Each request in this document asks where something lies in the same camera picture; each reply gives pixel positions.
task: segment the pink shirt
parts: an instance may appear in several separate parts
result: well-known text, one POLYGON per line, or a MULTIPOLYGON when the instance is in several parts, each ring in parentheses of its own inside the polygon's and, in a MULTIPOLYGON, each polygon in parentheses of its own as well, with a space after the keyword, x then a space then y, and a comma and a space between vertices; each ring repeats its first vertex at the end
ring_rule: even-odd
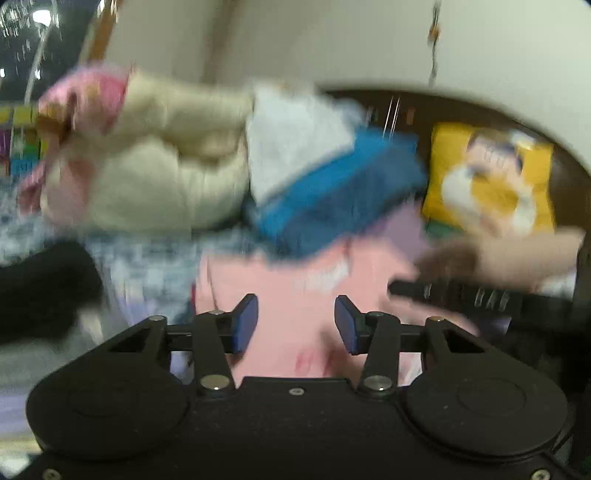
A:
MULTIPOLYGON (((247 351, 234 361, 237 384, 243 377, 347 377, 356 384, 365 355, 350 356, 335 325, 335 298, 344 294, 362 312, 392 313, 403 323, 423 325, 444 315, 476 333, 465 318, 388 298, 393 277, 417 272, 391 246, 368 239, 338 241, 308 262, 269 264, 263 258, 204 256, 196 282, 195 308, 203 313, 232 310, 247 293, 259 298, 259 318, 247 351)), ((398 383, 420 373, 420 356, 402 353, 398 383)))

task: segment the round black cover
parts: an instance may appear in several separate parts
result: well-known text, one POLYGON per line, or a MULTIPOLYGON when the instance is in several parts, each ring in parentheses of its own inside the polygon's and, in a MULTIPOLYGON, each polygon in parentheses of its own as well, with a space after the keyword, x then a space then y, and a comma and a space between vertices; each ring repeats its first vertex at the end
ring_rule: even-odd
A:
POLYGON ((42 380, 27 419, 44 450, 120 459, 162 440, 183 418, 185 387, 153 360, 113 353, 84 358, 42 380))
POLYGON ((427 370, 407 389, 412 420, 442 444, 476 456, 521 456, 546 447, 567 415, 559 387, 499 356, 464 354, 427 370))

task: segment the cream-colored garment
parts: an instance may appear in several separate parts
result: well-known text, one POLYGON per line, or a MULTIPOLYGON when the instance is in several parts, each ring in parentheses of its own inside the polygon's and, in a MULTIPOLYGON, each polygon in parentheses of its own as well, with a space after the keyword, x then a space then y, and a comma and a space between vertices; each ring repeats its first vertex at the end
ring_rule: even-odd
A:
MULTIPOLYGON (((112 131, 75 139, 96 169, 80 227, 190 231, 231 217, 248 190, 243 131, 252 104, 247 93, 135 72, 112 131)), ((44 195, 41 208, 51 217, 44 195)))

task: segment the bright light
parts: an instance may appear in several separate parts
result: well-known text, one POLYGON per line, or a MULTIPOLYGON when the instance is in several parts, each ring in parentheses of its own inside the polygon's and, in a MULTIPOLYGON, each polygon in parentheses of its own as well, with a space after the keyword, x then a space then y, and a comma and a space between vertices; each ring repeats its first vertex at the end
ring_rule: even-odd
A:
POLYGON ((49 27, 51 25, 51 12, 49 10, 35 10, 33 21, 49 27))

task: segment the cartoon face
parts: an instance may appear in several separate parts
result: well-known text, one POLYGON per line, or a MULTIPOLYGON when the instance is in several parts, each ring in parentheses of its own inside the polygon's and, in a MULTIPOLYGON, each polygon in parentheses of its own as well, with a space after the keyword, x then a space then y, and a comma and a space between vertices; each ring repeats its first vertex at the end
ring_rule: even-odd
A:
POLYGON ((519 177, 521 160, 510 145, 498 144, 484 137, 466 150, 466 162, 479 173, 500 177, 519 177))

